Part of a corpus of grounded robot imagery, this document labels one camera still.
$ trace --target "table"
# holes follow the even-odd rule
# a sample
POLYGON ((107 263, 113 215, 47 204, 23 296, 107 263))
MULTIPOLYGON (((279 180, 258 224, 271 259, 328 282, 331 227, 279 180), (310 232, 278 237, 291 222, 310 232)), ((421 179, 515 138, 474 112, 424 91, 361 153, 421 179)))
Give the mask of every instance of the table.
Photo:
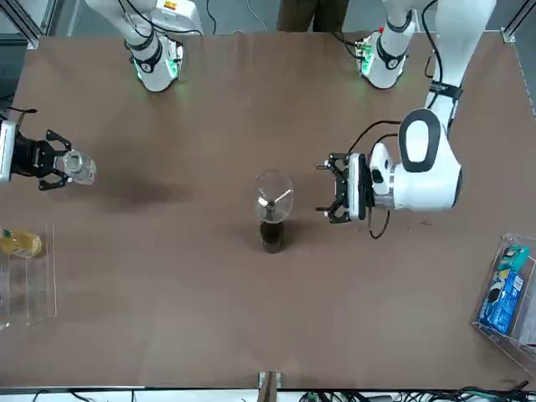
POLYGON ((470 326, 500 236, 536 224, 534 119, 499 33, 478 45, 451 129, 456 207, 397 212, 381 240, 314 211, 333 197, 314 166, 423 105, 424 35, 385 91, 327 34, 189 38, 185 52, 183 81, 162 94, 137 82, 121 39, 46 38, 28 52, 14 101, 39 109, 26 134, 57 131, 99 171, 91 187, 1 189, 2 222, 54 224, 58 302, 56 318, 0 334, 2 386, 246 387, 268 370, 287 388, 525 378, 470 326), (253 182, 273 167, 296 198, 290 244, 267 255, 253 182))

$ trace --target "cable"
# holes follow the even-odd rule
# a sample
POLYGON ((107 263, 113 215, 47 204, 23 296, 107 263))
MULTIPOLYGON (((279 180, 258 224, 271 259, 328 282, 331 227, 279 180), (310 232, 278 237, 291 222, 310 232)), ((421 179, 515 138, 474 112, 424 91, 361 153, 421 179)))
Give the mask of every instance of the cable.
POLYGON ((210 13, 209 3, 210 3, 210 0, 207 0, 207 14, 209 15, 210 19, 212 19, 212 22, 214 23, 214 29, 212 31, 212 35, 215 35, 216 34, 216 27, 218 26, 218 24, 216 23, 216 18, 214 18, 212 16, 212 14, 210 13))
POLYGON ((41 395, 41 394, 46 394, 48 392, 48 390, 46 389, 40 389, 39 391, 37 391, 37 393, 34 395, 33 399, 32 399, 32 402, 35 402, 37 400, 37 398, 41 395))
POLYGON ((250 0, 245 0, 245 4, 246 6, 248 6, 248 10, 250 10, 251 15, 262 24, 262 26, 265 28, 265 32, 268 32, 268 28, 266 27, 264 21, 262 21, 262 19, 260 19, 259 16, 255 14, 253 9, 251 8, 250 0))
POLYGON ((374 127, 379 126, 380 124, 392 124, 394 126, 399 126, 402 121, 395 121, 395 120, 378 120, 375 123, 372 123, 370 126, 368 126, 365 131, 363 131, 361 134, 359 134, 359 137, 353 142, 350 149, 348 149, 347 155, 349 155, 352 150, 355 148, 356 145, 358 145, 358 142, 361 141, 361 138, 364 137, 367 132, 372 130, 374 127))
POLYGON ((76 399, 83 400, 84 402, 93 402, 92 399, 85 398, 83 396, 78 395, 75 391, 69 391, 71 395, 73 395, 76 399))
POLYGON ((130 25, 132 26, 132 28, 134 29, 134 31, 136 31, 136 33, 138 35, 140 35, 142 38, 150 38, 151 35, 144 35, 143 33, 141 33, 140 31, 137 30, 137 26, 136 26, 136 23, 134 21, 132 21, 132 18, 130 15, 128 15, 128 13, 126 12, 126 8, 125 6, 123 6, 123 3, 121 3, 121 0, 117 0, 117 2, 119 3, 119 5, 121 6, 121 9, 123 10, 123 13, 125 14, 125 17, 126 19, 128 20, 128 22, 130 23, 130 25))
POLYGON ((370 157, 372 157, 372 151, 374 150, 374 147, 376 147, 376 144, 378 144, 378 142, 384 140, 385 138, 390 138, 390 137, 398 137, 398 133, 396 132, 391 132, 389 134, 383 134, 380 138, 378 138, 374 144, 372 145, 372 148, 370 148, 370 152, 368 153, 368 156, 367 156, 367 160, 370 162, 370 157))
POLYGON ((348 51, 348 53, 354 58, 354 59, 360 59, 349 47, 350 46, 357 46, 357 44, 355 42, 351 42, 349 40, 346 40, 344 38, 344 35, 342 32, 339 32, 339 34, 341 34, 341 37, 339 38, 334 32, 330 32, 331 35, 333 35, 333 37, 338 40, 339 42, 342 42, 344 44, 344 47, 346 48, 346 50, 348 51))
POLYGON ((154 23, 153 21, 151 21, 150 19, 148 19, 145 15, 143 15, 142 13, 140 13, 138 11, 138 9, 136 7, 134 7, 134 5, 132 4, 131 0, 125 0, 126 3, 134 10, 134 12, 140 16, 141 19, 143 19, 144 21, 146 21, 147 23, 150 23, 155 29, 158 28, 160 29, 161 31, 164 31, 164 32, 169 32, 171 34, 191 34, 191 33, 196 33, 196 34, 199 34, 201 36, 203 36, 203 34, 201 33, 201 31, 199 31, 198 29, 189 29, 187 31, 177 31, 176 29, 169 29, 169 28, 164 28, 164 27, 161 27, 160 25, 158 25, 157 23, 154 23))
POLYGON ((426 66, 425 66, 425 77, 430 78, 430 79, 434 78, 433 74, 428 74, 428 67, 430 66, 430 61, 432 60, 433 55, 434 55, 434 51, 432 50, 432 52, 430 53, 430 56, 428 56, 428 60, 426 61, 426 66))
MULTIPOLYGON (((390 133, 390 134, 383 134, 380 138, 378 138, 374 144, 372 145, 372 148, 370 148, 370 152, 368 153, 368 164, 370 166, 370 157, 372 156, 372 151, 374 150, 374 147, 376 147, 376 144, 378 144, 380 141, 384 140, 385 138, 389 138, 389 137, 397 137, 398 136, 398 133, 390 133)), ((389 219, 391 217, 391 211, 388 210, 387 211, 387 216, 385 217, 385 223, 384 223, 384 227, 382 228, 381 232, 379 232, 378 234, 374 234, 371 227, 372 227, 372 207, 368 207, 368 233, 370 234, 370 237, 372 237, 374 240, 377 240, 379 239, 380 237, 382 237, 385 233, 385 230, 387 229, 387 226, 389 225, 389 219)))
MULTIPOLYGON (((422 10, 422 14, 420 15, 420 21, 422 22, 422 27, 425 29, 426 37, 430 41, 430 44, 434 50, 435 58, 437 59, 437 65, 439 67, 439 83, 441 84, 443 82, 443 63, 441 62, 441 57, 439 55, 439 50, 437 50, 436 42, 434 42, 434 39, 430 35, 430 30, 428 29, 428 25, 426 25, 426 19, 425 14, 428 11, 430 7, 432 7, 434 4, 437 3, 437 0, 432 0, 431 2, 426 5, 426 7, 422 10)), ((426 107, 426 109, 430 109, 434 103, 436 103, 438 94, 434 94, 434 97, 432 98, 430 104, 426 107)))

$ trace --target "blue package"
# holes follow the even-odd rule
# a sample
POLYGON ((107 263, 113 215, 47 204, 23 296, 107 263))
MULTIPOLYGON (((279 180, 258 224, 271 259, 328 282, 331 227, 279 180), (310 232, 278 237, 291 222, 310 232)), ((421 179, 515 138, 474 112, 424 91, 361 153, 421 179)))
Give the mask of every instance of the blue package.
POLYGON ((500 268, 502 269, 493 275, 492 285, 482 304, 479 321, 507 335, 523 288, 523 278, 507 265, 502 265, 500 268))

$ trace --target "yellow bottle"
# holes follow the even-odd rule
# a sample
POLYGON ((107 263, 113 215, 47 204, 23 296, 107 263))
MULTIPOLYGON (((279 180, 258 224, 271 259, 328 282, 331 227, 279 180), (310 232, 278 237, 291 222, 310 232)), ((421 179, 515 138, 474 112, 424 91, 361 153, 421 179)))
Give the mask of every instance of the yellow bottle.
POLYGON ((0 248, 6 254, 32 258, 41 251, 41 238, 25 230, 0 228, 0 248))

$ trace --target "green led light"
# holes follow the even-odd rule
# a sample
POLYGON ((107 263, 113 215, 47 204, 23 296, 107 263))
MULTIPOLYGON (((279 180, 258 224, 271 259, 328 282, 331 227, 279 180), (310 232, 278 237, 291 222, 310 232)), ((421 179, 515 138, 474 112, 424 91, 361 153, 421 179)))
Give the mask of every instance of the green led light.
POLYGON ((362 74, 363 75, 369 75, 370 73, 370 67, 372 66, 372 63, 374 62, 374 56, 372 54, 369 54, 368 57, 363 60, 363 68, 362 68, 362 74))
POLYGON ((137 78, 139 78, 141 80, 142 79, 142 74, 140 73, 140 68, 137 66, 136 62, 134 62, 134 67, 136 67, 137 78))
POLYGON ((177 76, 178 76, 177 63, 170 60, 170 61, 167 62, 167 67, 169 68, 169 72, 172 75, 172 77, 177 78, 177 76))

